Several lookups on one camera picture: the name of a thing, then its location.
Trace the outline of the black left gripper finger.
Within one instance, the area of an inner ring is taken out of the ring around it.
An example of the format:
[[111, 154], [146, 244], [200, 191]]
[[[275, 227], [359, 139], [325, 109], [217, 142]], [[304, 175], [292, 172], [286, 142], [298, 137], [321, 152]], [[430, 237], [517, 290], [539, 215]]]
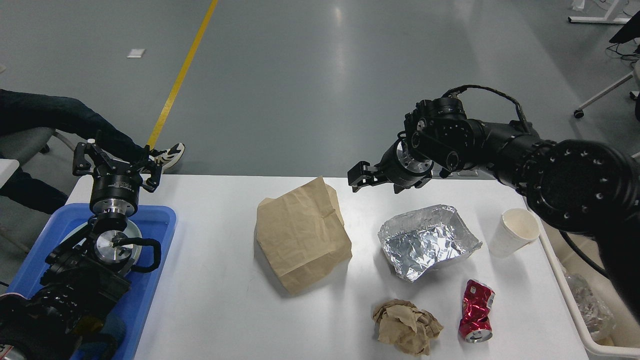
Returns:
[[72, 159], [72, 174], [74, 176], [105, 177], [116, 174], [116, 170], [114, 160], [98, 146], [95, 139], [77, 143]]
[[160, 185], [162, 166], [151, 155], [150, 145], [144, 146], [143, 151], [140, 160], [134, 164], [134, 171], [138, 174], [142, 174], [144, 171], [148, 172], [149, 177], [141, 183], [141, 187], [149, 193], [154, 193]]

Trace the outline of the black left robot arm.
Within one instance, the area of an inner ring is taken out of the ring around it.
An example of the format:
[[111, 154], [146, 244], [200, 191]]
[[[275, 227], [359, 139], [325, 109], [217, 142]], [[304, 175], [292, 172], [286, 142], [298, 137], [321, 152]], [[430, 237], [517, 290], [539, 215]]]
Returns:
[[111, 360], [121, 335], [105, 331], [110, 312], [131, 289], [130, 272], [149, 273], [162, 263], [162, 244], [126, 235], [141, 189], [153, 193], [162, 166], [146, 146], [137, 162], [111, 158], [96, 139], [77, 144], [73, 175], [90, 175], [92, 215], [48, 256], [41, 289], [26, 298], [1, 296], [1, 355], [13, 360]]

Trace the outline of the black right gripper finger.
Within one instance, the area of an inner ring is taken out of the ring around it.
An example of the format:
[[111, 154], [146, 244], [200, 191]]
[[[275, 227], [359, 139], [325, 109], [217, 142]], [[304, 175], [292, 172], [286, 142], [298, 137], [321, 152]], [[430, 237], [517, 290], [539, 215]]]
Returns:
[[399, 194], [402, 191], [407, 191], [409, 189], [420, 189], [425, 184], [426, 184], [425, 180], [419, 180], [416, 183], [407, 184], [407, 185], [404, 185], [404, 186], [403, 185], [394, 184], [393, 185], [393, 191], [394, 191], [394, 194]]
[[377, 164], [360, 161], [347, 171], [347, 182], [352, 193], [357, 193], [365, 187], [388, 183], [388, 178]]

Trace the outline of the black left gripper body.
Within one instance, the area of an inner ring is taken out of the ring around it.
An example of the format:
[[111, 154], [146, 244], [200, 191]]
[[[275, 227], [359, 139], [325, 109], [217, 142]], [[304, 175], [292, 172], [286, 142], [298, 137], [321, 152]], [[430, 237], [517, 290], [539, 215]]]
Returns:
[[125, 161], [99, 161], [92, 172], [89, 208], [95, 214], [115, 212], [127, 217], [138, 211], [142, 166]]

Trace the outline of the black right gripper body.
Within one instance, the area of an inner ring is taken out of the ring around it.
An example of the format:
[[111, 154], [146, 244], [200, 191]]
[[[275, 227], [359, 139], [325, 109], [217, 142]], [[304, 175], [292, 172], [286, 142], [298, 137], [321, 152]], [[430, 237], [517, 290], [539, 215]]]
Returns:
[[377, 164], [393, 185], [411, 185], [425, 180], [425, 185], [432, 179], [434, 162], [430, 159], [419, 161], [409, 154], [405, 139], [396, 139], [394, 144], [382, 155]]

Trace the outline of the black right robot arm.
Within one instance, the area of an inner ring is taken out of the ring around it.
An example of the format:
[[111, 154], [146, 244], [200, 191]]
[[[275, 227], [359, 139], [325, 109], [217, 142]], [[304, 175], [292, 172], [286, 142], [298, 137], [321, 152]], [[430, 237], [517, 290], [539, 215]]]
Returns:
[[470, 84], [424, 99], [405, 114], [403, 130], [375, 165], [357, 162], [347, 173], [352, 191], [391, 183], [394, 192], [421, 188], [439, 176], [479, 170], [514, 189], [558, 231], [591, 237], [603, 273], [634, 319], [639, 319], [639, 162], [613, 146], [590, 140], [542, 139], [521, 104], [497, 89], [485, 91], [514, 104], [509, 123], [466, 115], [459, 95]]

